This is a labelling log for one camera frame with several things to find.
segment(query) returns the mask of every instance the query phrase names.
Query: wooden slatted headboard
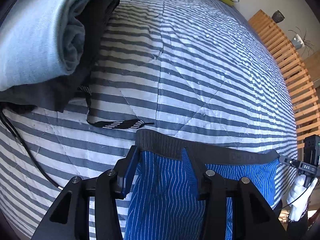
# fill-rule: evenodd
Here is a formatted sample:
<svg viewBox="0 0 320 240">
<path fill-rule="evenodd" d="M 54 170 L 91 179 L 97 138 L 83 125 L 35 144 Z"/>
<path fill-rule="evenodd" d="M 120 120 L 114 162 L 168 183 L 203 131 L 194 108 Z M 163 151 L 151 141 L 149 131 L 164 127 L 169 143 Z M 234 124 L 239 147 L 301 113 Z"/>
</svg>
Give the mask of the wooden slatted headboard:
<svg viewBox="0 0 320 240">
<path fill-rule="evenodd" d="M 305 137 L 320 135 L 320 104 L 308 70 L 291 41 L 262 10 L 249 20 L 249 24 L 280 68 L 292 102 L 298 148 L 303 148 Z"/>
</svg>

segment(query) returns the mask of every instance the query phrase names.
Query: dark ceramic vase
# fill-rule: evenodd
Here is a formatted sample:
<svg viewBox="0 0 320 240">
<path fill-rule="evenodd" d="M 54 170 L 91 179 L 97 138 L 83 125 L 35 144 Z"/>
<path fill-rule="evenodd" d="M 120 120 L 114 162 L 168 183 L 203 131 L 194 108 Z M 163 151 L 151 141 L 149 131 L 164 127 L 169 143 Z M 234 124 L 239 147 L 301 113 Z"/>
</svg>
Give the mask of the dark ceramic vase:
<svg viewBox="0 0 320 240">
<path fill-rule="evenodd" d="M 280 11 L 276 11 L 271 18 L 275 21 L 275 23 L 279 23 L 284 20 L 284 16 Z"/>
</svg>

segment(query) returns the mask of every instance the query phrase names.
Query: metal screw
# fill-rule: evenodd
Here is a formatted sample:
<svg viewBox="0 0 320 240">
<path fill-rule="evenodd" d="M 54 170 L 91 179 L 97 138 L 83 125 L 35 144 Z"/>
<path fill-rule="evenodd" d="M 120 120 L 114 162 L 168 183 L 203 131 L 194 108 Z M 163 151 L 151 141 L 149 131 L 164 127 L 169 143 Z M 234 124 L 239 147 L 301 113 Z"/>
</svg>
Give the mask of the metal screw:
<svg viewBox="0 0 320 240">
<path fill-rule="evenodd" d="M 80 177 L 79 176 L 75 176 L 71 179 L 72 183 L 78 183 L 80 181 Z"/>
<path fill-rule="evenodd" d="M 108 176 L 112 176 L 112 175 L 115 175 L 115 174 L 116 174 L 116 171 L 114 169 L 107 170 L 107 175 Z"/>
<path fill-rule="evenodd" d="M 241 181 L 244 183 L 244 184 L 248 184 L 250 182 L 250 179 L 247 178 L 247 177 L 243 177 L 241 178 Z"/>
<path fill-rule="evenodd" d="M 211 177 L 211 176 L 214 176 L 216 173 L 213 170 L 207 170 L 205 174 Z"/>
</svg>

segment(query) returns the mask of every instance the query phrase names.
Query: striped bedspread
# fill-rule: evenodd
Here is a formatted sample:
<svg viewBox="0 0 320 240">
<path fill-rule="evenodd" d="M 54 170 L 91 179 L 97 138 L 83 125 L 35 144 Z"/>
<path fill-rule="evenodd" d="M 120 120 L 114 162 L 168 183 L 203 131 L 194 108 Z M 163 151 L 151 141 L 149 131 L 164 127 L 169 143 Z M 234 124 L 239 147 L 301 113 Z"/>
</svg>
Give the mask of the striped bedspread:
<svg viewBox="0 0 320 240">
<path fill-rule="evenodd" d="M 92 122 L 139 118 L 178 138 L 297 156 L 292 105 L 281 73 L 246 20 L 218 0 L 121 0 L 101 39 L 91 78 Z M 4 110 L 60 185 L 98 176 L 134 144 L 135 130 L 86 123 L 73 99 L 64 113 Z M 278 166 L 275 203 L 295 171 Z M 60 190 L 0 125 L 0 208 L 31 237 Z M 132 193 L 117 201 L 124 234 Z M 90 238 L 95 239 L 94 201 Z"/>
</svg>

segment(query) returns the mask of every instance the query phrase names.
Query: potted plant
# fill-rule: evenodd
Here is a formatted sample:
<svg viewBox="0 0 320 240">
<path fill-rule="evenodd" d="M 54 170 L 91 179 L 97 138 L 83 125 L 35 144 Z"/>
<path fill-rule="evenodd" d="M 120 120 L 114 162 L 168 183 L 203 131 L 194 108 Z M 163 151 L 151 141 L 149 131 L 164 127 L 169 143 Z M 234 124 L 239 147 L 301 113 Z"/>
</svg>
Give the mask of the potted plant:
<svg viewBox="0 0 320 240">
<path fill-rule="evenodd" d="M 271 18 L 274 20 L 275 23 L 279 23 L 284 20 L 284 16 L 279 10 L 275 11 Z"/>
<path fill-rule="evenodd" d="M 306 39 L 307 30 L 304 33 L 304 35 L 302 36 L 301 30 L 298 27 L 296 27 L 296 28 L 300 31 L 300 35 L 298 33 L 296 33 L 295 31 L 293 31 L 293 30 L 289 30 L 289 31 L 295 33 L 295 36 L 291 39 L 291 43 L 295 47 L 295 49 L 301 49 L 301 48 L 304 47 L 305 49 L 304 49 L 302 55 L 304 54 L 305 51 L 307 51 L 308 52 L 308 56 L 309 56 L 310 55 L 310 50 L 315 52 L 314 49 L 313 49 L 314 45 L 311 43 L 311 41 L 308 41 Z"/>
</svg>

